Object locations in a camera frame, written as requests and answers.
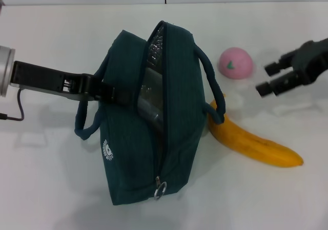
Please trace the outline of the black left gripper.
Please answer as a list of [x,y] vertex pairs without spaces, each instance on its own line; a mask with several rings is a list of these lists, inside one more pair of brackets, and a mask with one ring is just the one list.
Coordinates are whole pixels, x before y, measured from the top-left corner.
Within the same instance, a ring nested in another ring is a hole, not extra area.
[[75,74],[15,61],[11,85],[76,101],[101,101],[129,106],[133,92],[103,82],[90,74]]

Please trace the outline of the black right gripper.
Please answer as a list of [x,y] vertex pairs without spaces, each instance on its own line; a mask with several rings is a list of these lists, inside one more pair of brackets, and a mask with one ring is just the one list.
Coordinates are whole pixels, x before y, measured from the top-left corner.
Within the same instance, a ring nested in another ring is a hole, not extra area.
[[318,76],[327,70],[327,38],[316,42],[307,41],[297,51],[282,55],[277,62],[264,67],[267,75],[275,75],[291,67],[293,58],[294,71],[256,86],[261,97],[270,94],[278,96],[301,85],[315,82]]

